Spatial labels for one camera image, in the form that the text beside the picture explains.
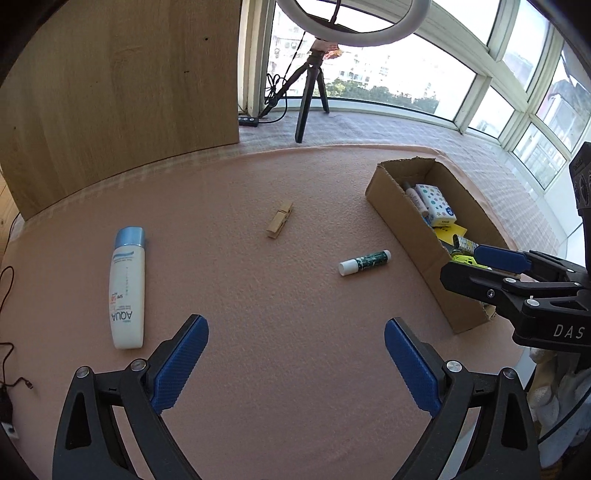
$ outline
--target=glass pane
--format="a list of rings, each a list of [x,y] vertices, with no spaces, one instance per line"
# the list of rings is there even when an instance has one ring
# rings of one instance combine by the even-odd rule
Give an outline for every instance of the glass pane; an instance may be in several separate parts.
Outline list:
[[[436,3],[462,22],[482,43],[488,43],[499,0],[436,0]]]
[[[550,185],[566,160],[538,128],[531,124],[514,151],[543,188]]]
[[[493,87],[490,87],[470,122],[470,128],[499,138],[515,109]]]
[[[538,116],[573,151],[589,122],[591,82],[571,48],[565,44],[552,84]]]
[[[302,0],[300,4],[308,13],[324,18],[330,18],[334,10],[329,5],[325,11],[326,3],[320,1]],[[390,25],[347,7],[341,7],[338,22],[347,25],[348,15],[352,22],[355,19],[350,26],[358,31],[380,30]],[[309,34],[305,34],[304,43],[286,74],[302,33],[277,5],[267,68],[271,76],[289,77],[304,63],[314,41]],[[385,103],[452,120],[475,77],[460,61],[416,35],[380,47],[340,48],[340,57],[325,60],[322,65],[328,95],[335,98]],[[301,96],[305,81],[306,75],[302,75],[288,95]]]
[[[548,21],[527,0],[521,0],[503,61],[524,89],[530,85],[540,61],[547,31]]]

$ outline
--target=silver bolt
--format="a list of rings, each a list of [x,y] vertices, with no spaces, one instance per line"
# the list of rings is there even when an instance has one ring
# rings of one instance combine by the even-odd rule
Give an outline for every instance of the silver bolt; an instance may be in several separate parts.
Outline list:
[[[84,378],[89,373],[90,373],[90,368],[88,368],[88,367],[80,367],[78,370],[76,370],[76,376],[78,378]]]
[[[131,369],[134,372],[141,372],[144,368],[146,368],[146,360],[143,358],[138,358],[137,360],[131,362]]]
[[[505,375],[510,380],[513,380],[515,377],[517,377],[517,373],[512,368],[504,368],[503,375]]]
[[[446,367],[450,372],[455,372],[455,373],[458,373],[459,371],[462,370],[462,364],[460,362],[456,362],[455,360],[450,360],[447,363]]]

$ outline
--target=tripod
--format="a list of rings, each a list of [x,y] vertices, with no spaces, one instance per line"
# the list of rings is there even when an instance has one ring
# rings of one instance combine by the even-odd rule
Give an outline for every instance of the tripod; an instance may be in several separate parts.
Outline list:
[[[306,86],[304,87],[304,93],[302,94],[300,114],[297,118],[297,126],[295,128],[295,141],[297,143],[301,143],[304,138],[304,130],[306,129],[306,121],[308,120],[308,112],[310,111],[310,103],[312,102],[312,94],[314,93],[314,85],[316,82],[318,82],[318,91],[320,92],[320,100],[322,100],[322,108],[326,113],[330,113],[329,100],[326,96],[326,85],[324,84],[324,75],[322,75],[322,69],[320,68],[325,54],[326,52],[324,51],[312,49],[306,63],[299,67],[291,77],[289,77],[284,86],[279,89],[273,98],[269,99],[269,103],[259,115],[260,118],[267,115],[287,93],[290,87],[298,81],[304,72],[307,72]]]

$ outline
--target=white window frame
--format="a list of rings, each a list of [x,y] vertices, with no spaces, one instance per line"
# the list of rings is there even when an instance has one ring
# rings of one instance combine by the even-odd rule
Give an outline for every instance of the white window frame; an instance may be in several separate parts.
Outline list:
[[[385,20],[397,22],[408,11],[410,0],[389,0],[387,3],[381,2],[379,5],[372,3],[371,0],[346,0],[346,2],[343,2],[343,6],[356,8]],[[239,35],[238,101],[240,107],[252,116],[257,116],[263,108],[265,73],[271,42],[274,8],[274,0],[243,0],[242,3]],[[579,139],[571,153],[554,132],[536,116],[536,112],[551,85],[564,41],[557,30],[550,24],[540,61],[528,88],[524,90],[509,67],[502,61],[518,11],[519,0],[501,0],[488,45],[484,45],[459,20],[438,5],[436,0],[432,3],[426,20],[416,34],[449,53],[476,73],[474,82],[452,122],[395,106],[381,106],[346,99],[329,100],[331,109],[372,112],[419,120],[483,138],[500,145],[504,150],[510,152],[516,167],[526,177],[531,178],[530,184],[532,188],[542,195],[544,189],[542,189],[533,174],[512,153],[530,123],[539,128],[564,156],[566,165],[563,168],[565,168],[568,167],[586,138],[591,122],[587,123],[581,139]],[[470,122],[480,107],[489,87],[493,87],[515,109],[498,139],[469,128]],[[300,100],[289,98],[287,103],[288,109],[298,109]],[[316,103],[319,102],[312,102],[312,108],[316,108]],[[285,102],[279,102],[276,108],[285,108]]]

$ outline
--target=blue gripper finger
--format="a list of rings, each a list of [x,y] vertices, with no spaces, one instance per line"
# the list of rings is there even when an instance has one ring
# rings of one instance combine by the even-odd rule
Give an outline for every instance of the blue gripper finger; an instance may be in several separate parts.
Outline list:
[[[523,252],[514,252],[504,248],[479,245],[474,250],[474,260],[486,267],[505,270],[506,272],[524,273],[531,269],[531,262]]]
[[[154,396],[151,404],[158,415],[163,410],[174,407],[193,367],[207,345],[208,338],[207,320],[199,317],[154,378]]]
[[[428,411],[432,417],[437,415],[441,408],[441,400],[435,374],[394,320],[386,323],[384,339],[386,348],[417,407]]]

